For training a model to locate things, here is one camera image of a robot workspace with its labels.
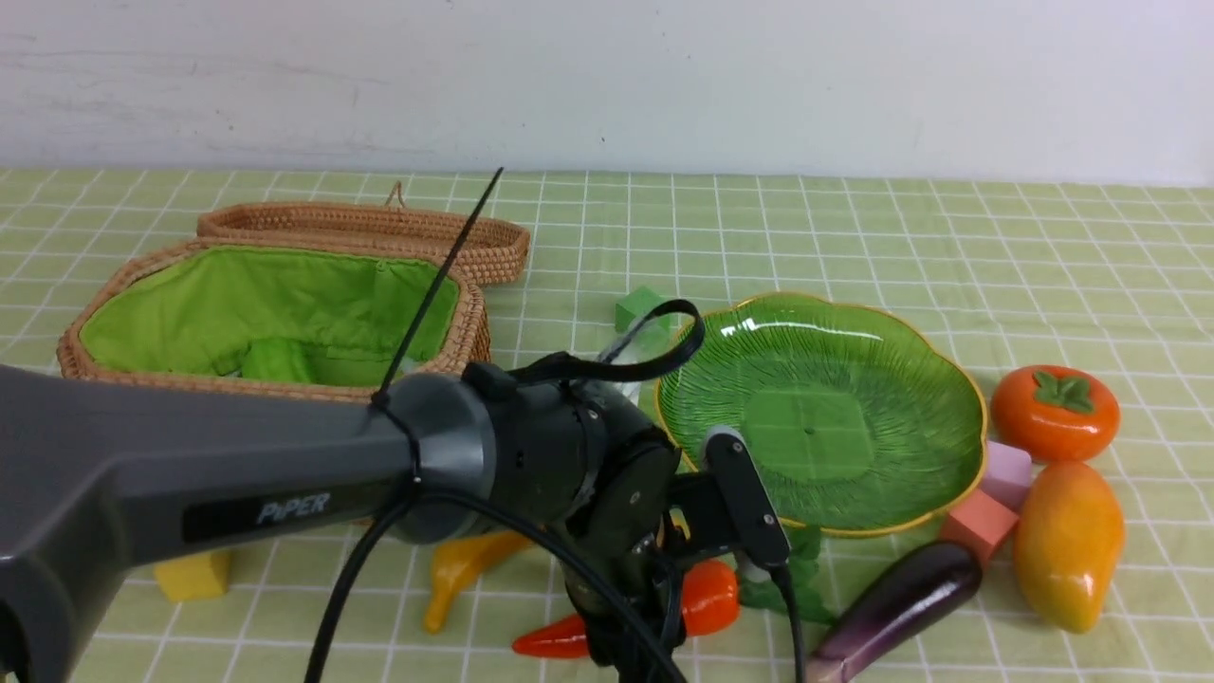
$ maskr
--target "basket lid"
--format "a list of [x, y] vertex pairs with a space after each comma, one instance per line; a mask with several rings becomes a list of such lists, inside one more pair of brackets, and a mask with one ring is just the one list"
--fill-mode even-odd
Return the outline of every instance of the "basket lid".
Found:
[[[452, 211], [407, 206], [397, 181], [384, 205], [337, 201], [256, 201], [198, 216], [199, 237], [274, 239], [297, 235], [318, 243], [446, 257], [467, 221]], [[514, 281], [522, 274], [531, 233], [501, 218], [478, 217], [455, 258], [473, 284]]]

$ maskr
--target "toy carrot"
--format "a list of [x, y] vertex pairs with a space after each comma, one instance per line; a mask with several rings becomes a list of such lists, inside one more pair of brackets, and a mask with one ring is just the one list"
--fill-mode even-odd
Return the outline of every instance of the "toy carrot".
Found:
[[[738, 579], [730, 565], [705, 560], [691, 568], [683, 577], [682, 617], [687, 636], [716, 633], [738, 619]], [[560, 621], [520, 637], [515, 653], [544, 659], [580, 659], [590, 656], [586, 626], [572, 614]]]

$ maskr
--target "green basket lining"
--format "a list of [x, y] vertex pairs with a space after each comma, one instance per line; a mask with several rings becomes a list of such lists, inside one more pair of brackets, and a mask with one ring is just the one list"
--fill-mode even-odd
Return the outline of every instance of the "green basket lining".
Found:
[[[387, 370], [437, 266], [305, 249], [219, 245], [144, 277], [85, 321], [80, 341], [114, 372], [229, 376], [260, 351], [257, 379], [369, 387]], [[446, 343], [459, 284], [446, 278], [408, 358]], [[301, 357], [263, 363], [265, 354]], [[300, 362], [306, 371], [300, 370]], [[267, 368], [295, 368], [267, 377]]]

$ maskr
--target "pink block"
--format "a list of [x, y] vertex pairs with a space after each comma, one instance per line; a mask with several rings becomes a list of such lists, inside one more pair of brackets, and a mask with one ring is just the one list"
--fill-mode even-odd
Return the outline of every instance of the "pink block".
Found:
[[1033, 484], [1033, 459], [1020, 449], [987, 442], [987, 471], [978, 486], [1010, 511], [1020, 512]]

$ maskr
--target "toy vegetable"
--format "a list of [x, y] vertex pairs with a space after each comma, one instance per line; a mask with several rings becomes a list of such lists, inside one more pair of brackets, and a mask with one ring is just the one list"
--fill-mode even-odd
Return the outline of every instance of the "toy vegetable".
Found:
[[847, 683], [894, 648], [965, 604], [982, 565], [959, 543], [934, 541], [890, 565], [861, 593], [806, 662], [806, 681]]
[[[722, 631], [737, 621], [741, 611], [738, 582], [730, 565], [705, 560], [687, 571], [683, 577], [682, 616], [688, 637]], [[514, 650], [520, 655], [545, 659], [590, 656], [586, 627], [577, 614], [517, 638]]]
[[1087, 461], [1108, 448], [1122, 425], [1117, 399], [1095, 377], [1060, 366], [1009, 374], [991, 398], [1000, 440], [1034, 461]]
[[456, 539], [438, 546], [430, 560], [430, 605], [421, 622], [426, 631], [430, 633], [442, 631], [452, 602], [460, 591], [471, 586], [490, 568], [531, 545], [532, 542], [521, 534], [498, 531]]
[[1096, 626], [1125, 545], [1112, 488], [1079, 462], [1045, 467], [1020, 511], [1012, 540], [1020, 592], [1050, 624], [1072, 633]]

